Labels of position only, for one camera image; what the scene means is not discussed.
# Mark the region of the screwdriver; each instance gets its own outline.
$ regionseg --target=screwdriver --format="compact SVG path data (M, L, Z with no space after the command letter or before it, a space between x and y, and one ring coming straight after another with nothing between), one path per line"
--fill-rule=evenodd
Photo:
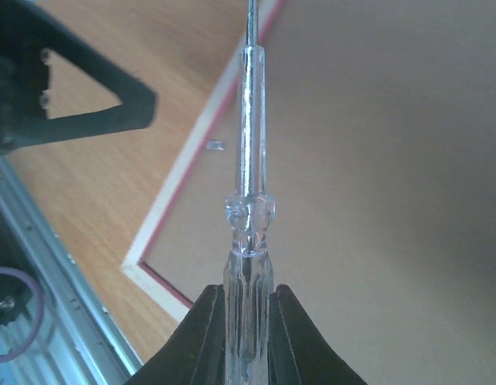
M226 198L233 240L223 277L225 385L266 385L269 294L274 290L266 232L274 218L275 201L266 193L265 52L258 45L257 0L248 0L240 64L235 192Z

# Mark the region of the wire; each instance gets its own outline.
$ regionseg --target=wire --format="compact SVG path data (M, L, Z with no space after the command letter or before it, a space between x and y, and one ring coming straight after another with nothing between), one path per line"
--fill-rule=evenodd
M41 329L41 324L43 323L45 302L43 299L43 291L41 286L29 274L11 267L0 267L0 275L9 275L25 283L32 292L32 295L38 305L32 330L25 338L25 341L17 349L10 351L6 355L0 355L0 363L7 363L25 353L25 351L30 347L30 345L32 345L38 336L39 330Z

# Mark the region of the purple cable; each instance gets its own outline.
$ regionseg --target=purple cable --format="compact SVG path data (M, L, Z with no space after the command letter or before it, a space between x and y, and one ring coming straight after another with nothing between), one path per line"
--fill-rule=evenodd
M0 267L0 275L9 275L23 281L29 287L35 301L38 303L38 309L36 316L34 317L34 325L32 326L32 330L26 337L23 344L6 355L0 355L0 363L6 363L22 355L38 336L39 330L41 329L41 324L43 323L45 302L43 300L43 291L41 286L29 274L10 267Z

